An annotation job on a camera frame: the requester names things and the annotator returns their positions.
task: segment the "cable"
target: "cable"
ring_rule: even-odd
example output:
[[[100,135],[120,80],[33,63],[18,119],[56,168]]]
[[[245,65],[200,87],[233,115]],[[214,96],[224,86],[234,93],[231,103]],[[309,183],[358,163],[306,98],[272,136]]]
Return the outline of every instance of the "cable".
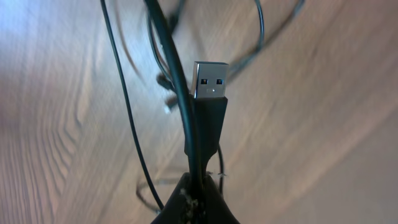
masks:
[[[231,66],[231,71],[228,77],[228,83],[231,83],[238,74],[246,68],[253,59],[257,56],[257,54],[270,46],[271,43],[279,36],[279,34],[290,24],[295,16],[300,12],[302,6],[304,5],[305,0],[298,0],[296,5],[294,6],[292,12],[286,17],[286,19],[281,23],[281,25],[268,37],[265,41],[259,41],[257,45],[245,56],[241,57],[237,62],[233,63]],[[264,18],[262,16],[262,9],[259,0],[256,0],[257,9],[259,11],[259,19],[260,19],[260,39],[261,35],[264,35]]]
[[[156,201],[157,205],[159,206],[159,208],[163,209],[163,207],[164,207],[163,203],[160,200],[159,196],[157,195],[157,192],[156,192],[156,189],[154,187],[154,184],[152,183],[152,180],[150,179],[150,175],[149,175],[147,166],[145,164],[144,156],[142,155],[141,147],[139,145],[138,136],[137,136],[137,132],[136,132],[136,127],[134,126],[134,120],[132,118],[132,112],[131,112],[131,106],[130,106],[130,101],[129,101],[129,95],[128,95],[128,92],[127,92],[126,82],[124,80],[124,75],[123,75],[122,66],[121,66],[121,63],[120,63],[119,55],[118,55],[118,50],[117,50],[116,44],[114,42],[114,37],[113,37],[113,33],[112,33],[111,23],[109,21],[108,10],[106,9],[105,0],[101,0],[101,7],[102,7],[102,11],[103,11],[104,18],[105,18],[105,24],[106,24],[106,28],[108,30],[109,39],[111,41],[111,45],[112,45],[112,49],[113,49],[113,54],[114,54],[114,58],[115,58],[115,61],[116,61],[116,65],[118,66],[120,81],[122,83],[122,88],[123,88],[124,99],[126,101],[127,113],[129,115],[131,132],[132,132],[132,136],[134,138],[134,143],[136,145],[139,161],[141,163],[142,170],[144,171],[144,175],[145,175],[145,178],[146,178],[146,180],[148,182],[148,186],[150,188],[150,191],[152,192],[152,195],[154,196],[155,201]]]
[[[173,179],[158,179],[158,180],[154,180],[154,184],[155,185],[177,184],[179,182],[179,180],[180,180],[179,178],[177,178],[177,179],[176,178],[173,178]],[[141,190],[143,190],[146,187],[148,187],[148,183],[137,184],[136,196],[147,208],[149,208],[149,210],[152,210],[156,214],[159,214],[161,210],[156,205],[153,205],[153,204],[149,203],[141,194]]]
[[[218,145],[217,148],[217,153],[218,153],[218,159],[220,161],[220,180],[218,182],[218,190],[221,194],[221,196],[223,196],[223,186],[224,186],[224,160],[223,160],[223,153],[221,152],[221,147],[220,145]],[[169,184],[177,184],[179,182],[180,179],[158,179],[158,180],[154,180],[154,185],[169,185]],[[156,214],[160,213],[160,209],[158,207],[156,207],[156,205],[153,205],[151,203],[149,203],[144,196],[141,194],[141,190],[143,190],[144,188],[148,187],[148,183],[141,183],[141,184],[137,184],[136,187],[136,195],[137,198],[149,209],[152,210],[153,212],[155,212]]]
[[[252,60],[256,57],[256,55],[261,51],[262,49],[262,44],[265,38],[265,30],[264,30],[264,16],[262,14],[262,7],[260,0],[254,0],[257,6],[257,11],[259,14],[259,20],[260,20],[260,35],[259,39],[257,41],[257,45],[255,45],[246,55],[242,56],[241,58],[235,60],[231,66],[229,67],[229,77],[228,77],[228,83],[230,83],[233,78],[241,71],[243,70],[246,66],[252,62]]]
[[[186,0],[180,0],[178,7],[174,12],[171,13],[171,15],[168,16],[167,18],[167,24],[169,27],[169,30],[171,33],[174,33],[175,28],[177,27],[178,21],[180,20],[180,15],[182,12],[182,8],[185,5]],[[155,61],[157,63],[157,66],[159,67],[160,71],[163,73],[165,77],[171,82],[171,75],[169,72],[168,66],[163,63],[164,60],[159,53],[159,50],[157,48],[157,44],[155,42],[155,37],[152,29],[152,21],[150,19],[150,14],[147,13],[147,31],[148,31],[148,37],[149,37],[149,42],[150,42],[150,47],[152,48],[152,53],[154,54]]]
[[[160,68],[160,71],[168,79],[168,81],[171,81],[172,77],[169,74],[169,68],[167,68],[167,66],[163,65],[159,59],[159,58],[161,58],[161,56],[159,56],[159,50],[157,49],[157,45],[155,43],[154,31],[152,30],[152,21],[150,19],[149,13],[147,15],[147,30],[148,30],[150,47],[152,49],[152,53],[154,54],[157,66]]]
[[[221,152],[221,147],[218,145],[217,148],[217,153],[218,153],[218,159],[220,161],[220,181],[218,182],[218,190],[220,191],[221,196],[223,196],[223,186],[224,186],[224,159],[223,159],[223,153]]]
[[[191,176],[192,192],[200,194],[202,188],[200,151],[198,150],[198,131],[193,117],[193,108],[188,94],[187,81],[185,79],[180,58],[175,48],[172,35],[167,27],[162,9],[156,0],[145,0],[149,14],[157,29],[160,43],[163,46],[167,64],[169,65],[178,106],[180,108],[185,142],[188,154],[188,164]]]

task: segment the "thin black wire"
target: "thin black wire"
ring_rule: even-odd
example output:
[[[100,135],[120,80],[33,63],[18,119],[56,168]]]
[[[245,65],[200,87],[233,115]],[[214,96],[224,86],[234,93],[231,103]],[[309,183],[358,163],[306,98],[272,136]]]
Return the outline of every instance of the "thin black wire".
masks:
[[[186,2],[186,0],[180,0],[176,10],[174,10],[174,12],[171,13],[171,15],[169,15],[169,17],[167,19],[168,27],[169,27],[171,33],[174,32],[174,30],[178,24],[178,21],[180,20],[180,15],[181,15],[182,9],[185,5],[185,2]],[[151,21],[149,12],[147,13],[147,31],[148,31],[150,47],[152,49],[152,53],[154,54],[154,58],[157,63],[157,66],[159,67],[162,74],[171,82],[172,77],[170,75],[169,68],[168,68],[167,64],[163,63],[164,60],[157,48],[156,42],[155,42],[153,25],[152,25],[152,21]]]
[[[235,60],[231,66],[229,67],[229,77],[228,83],[230,83],[233,77],[238,74],[241,70],[243,70],[249,63],[254,59],[254,57],[261,51],[262,43],[265,39],[265,28],[264,28],[264,16],[262,14],[262,7],[260,0],[254,0],[256,3],[257,11],[259,14],[260,20],[260,35],[257,41],[257,45],[255,45],[246,55],[242,56],[241,58]]]
[[[218,190],[220,191],[221,196],[223,197],[223,186],[224,186],[224,159],[223,153],[221,152],[221,147],[218,145],[217,148],[218,159],[220,161],[220,180],[218,182]]]
[[[288,24],[293,21],[296,15],[300,12],[304,3],[305,0],[298,0],[292,12],[286,17],[281,25],[276,30],[274,30],[273,33],[271,33],[267,40],[258,42],[257,45],[247,55],[241,57],[239,60],[232,64],[228,76],[228,83],[231,83],[238,76],[238,74],[254,60],[259,52],[261,52],[263,49],[266,49],[268,46],[270,46],[271,43],[273,43],[274,40],[276,40],[279,34],[287,27]],[[262,18],[262,9],[258,0],[256,0],[256,5],[259,11],[261,32],[264,32],[264,19]]]
[[[105,0],[101,0],[101,7],[102,7],[102,11],[103,11],[104,18],[105,18],[105,24],[106,24],[106,28],[108,30],[109,39],[111,41],[114,58],[116,60],[116,65],[118,66],[120,81],[122,83],[122,88],[123,88],[124,99],[126,101],[127,113],[129,115],[131,132],[132,132],[132,136],[134,138],[134,143],[136,144],[136,149],[137,149],[139,161],[141,163],[142,170],[144,171],[144,175],[145,175],[145,178],[146,178],[146,180],[148,182],[148,186],[150,188],[150,191],[152,192],[152,195],[154,196],[155,201],[156,201],[157,205],[159,206],[159,208],[163,209],[163,207],[164,207],[163,203],[160,200],[159,196],[157,195],[157,192],[156,192],[156,189],[154,187],[154,184],[152,183],[152,180],[150,179],[150,175],[149,175],[147,166],[145,164],[144,156],[142,155],[141,147],[139,145],[138,136],[137,136],[137,132],[136,132],[136,127],[134,125],[134,120],[132,118],[132,112],[131,112],[131,106],[130,106],[130,101],[129,101],[129,95],[128,95],[128,92],[127,92],[126,82],[124,81],[124,75],[123,75],[122,66],[121,66],[121,63],[120,63],[119,55],[118,55],[118,50],[117,50],[116,44],[114,42],[114,37],[113,37],[113,33],[112,33],[111,23],[109,21],[108,10],[106,9]]]
[[[162,62],[160,61],[161,56],[159,55],[159,50],[158,50],[157,45],[155,43],[154,31],[152,29],[152,20],[150,19],[150,14],[149,13],[147,14],[147,31],[148,31],[148,36],[149,36],[150,47],[152,49],[152,53],[154,54],[157,66],[160,68],[160,71],[163,73],[163,75],[169,81],[171,81],[172,77],[169,74],[169,68],[166,67],[165,65],[163,65]]]
[[[179,178],[173,178],[173,179],[157,179],[154,180],[154,185],[169,185],[169,184],[177,184],[179,182]],[[150,210],[152,210],[153,212],[155,212],[156,214],[159,214],[161,209],[159,207],[157,207],[156,205],[153,205],[151,203],[149,203],[144,196],[142,195],[141,191],[148,187],[148,183],[141,183],[141,184],[137,184],[136,187],[136,195],[137,198]]]

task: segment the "metal usb plug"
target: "metal usb plug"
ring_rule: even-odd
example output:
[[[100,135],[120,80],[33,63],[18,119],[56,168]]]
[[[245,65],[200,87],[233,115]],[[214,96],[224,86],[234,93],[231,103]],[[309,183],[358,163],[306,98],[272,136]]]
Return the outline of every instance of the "metal usb plug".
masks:
[[[191,94],[194,98],[224,97],[227,73],[227,63],[195,62]]]

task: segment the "usb plug opening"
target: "usb plug opening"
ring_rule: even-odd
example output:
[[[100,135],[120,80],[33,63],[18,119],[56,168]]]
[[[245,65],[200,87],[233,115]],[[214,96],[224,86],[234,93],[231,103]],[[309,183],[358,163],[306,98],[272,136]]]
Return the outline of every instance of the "usb plug opening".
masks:
[[[227,63],[195,62],[191,94],[194,98],[224,97],[227,74]]]

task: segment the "wooden surface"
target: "wooden surface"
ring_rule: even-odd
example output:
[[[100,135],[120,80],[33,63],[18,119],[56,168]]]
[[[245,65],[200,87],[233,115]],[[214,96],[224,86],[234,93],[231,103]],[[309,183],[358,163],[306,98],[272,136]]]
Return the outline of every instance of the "wooden surface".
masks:
[[[294,2],[262,5],[269,32]],[[164,113],[144,4],[108,7],[149,171],[180,177],[182,125]],[[308,0],[230,84],[224,194],[241,223],[398,222],[397,12]],[[257,34],[251,0],[188,1],[174,35],[188,81],[194,60],[230,62]],[[149,223],[129,128],[99,1],[0,1],[1,224]],[[158,187],[164,202],[172,189]]]

